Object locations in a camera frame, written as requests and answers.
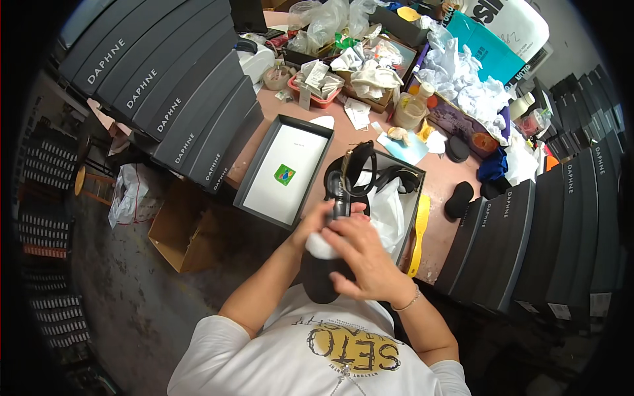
white bottle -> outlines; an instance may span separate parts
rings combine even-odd
[[[535,103],[535,97],[531,93],[527,93],[526,95],[524,95],[523,98],[519,98],[518,100],[514,101],[508,107],[510,111],[509,118],[512,121],[517,120],[519,117],[522,116],[522,114],[526,113],[526,110],[528,110],[528,108],[532,106],[533,103]]]

concrete floor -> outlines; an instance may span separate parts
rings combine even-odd
[[[71,263],[93,347],[126,395],[165,394],[196,323],[217,313],[287,231],[241,212],[226,227],[248,249],[231,249],[213,269],[178,274],[147,238],[149,224],[111,229],[108,210],[75,199]]]

green sticker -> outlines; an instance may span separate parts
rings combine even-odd
[[[288,186],[288,183],[290,182],[290,180],[293,178],[294,175],[295,175],[294,170],[292,170],[291,168],[287,167],[284,164],[281,164],[277,172],[275,172],[275,180],[284,184],[285,186]]]

cluttered table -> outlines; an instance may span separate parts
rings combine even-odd
[[[286,13],[265,11],[264,17],[269,27],[287,23]],[[344,112],[343,105],[337,100],[328,108],[321,109],[312,106],[310,111],[306,111],[296,101],[283,103],[275,97],[276,93],[276,91],[269,91],[266,87],[263,87],[257,94],[257,100],[262,106],[264,121],[253,133],[253,136],[238,156],[233,168],[225,179],[229,185],[236,189],[240,186],[257,148],[264,139],[266,131],[278,114],[306,121],[324,115],[332,116],[335,119],[334,139],[323,161],[317,180],[323,179],[323,174],[328,164],[342,156],[345,150],[350,147],[350,144],[357,144],[371,139],[376,142],[378,138],[378,134],[372,127],[369,127],[367,131],[355,130]],[[390,108],[382,114],[374,111],[370,112],[370,122],[378,122],[383,130],[387,131],[392,127],[387,122],[389,112]],[[381,144],[377,143],[375,147],[378,150],[387,152]],[[457,220],[450,222],[446,218],[444,203],[453,194],[455,186],[462,181],[467,181],[473,186],[474,198],[479,196],[480,182],[476,179],[476,170],[479,168],[479,162],[473,156],[470,156],[465,162],[454,163],[446,157],[440,158],[436,154],[428,153],[416,166],[426,171],[422,193],[431,198],[429,221],[423,238],[421,263],[416,278],[429,284],[434,284],[440,270],[443,268],[459,223]],[[323,184],[320,182],[314,183],[305,207],[310,208],[314,202],[322,200],[324,195]]]

red basket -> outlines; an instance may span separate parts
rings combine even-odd
[[[299,88],[295,87],[293,85],[293,81],[295,80],[295,77],[297,75],[294,75],[293,77],[290,78],[290,80],[288,80],[288,87],[291,88],[293,91],[297,92],[297,96],[299,96]],[[315,106],[319,107],[319,108],[326,108],[328,106],[330,106],[332,104],[332,101],[335,100],[335,97],[341,92],[341,88],[338,88],[335,92],[333,92],[328,99],[323,100],[321,98],[318,98],[317,96],[311,94],[311,103],[314,103]]]

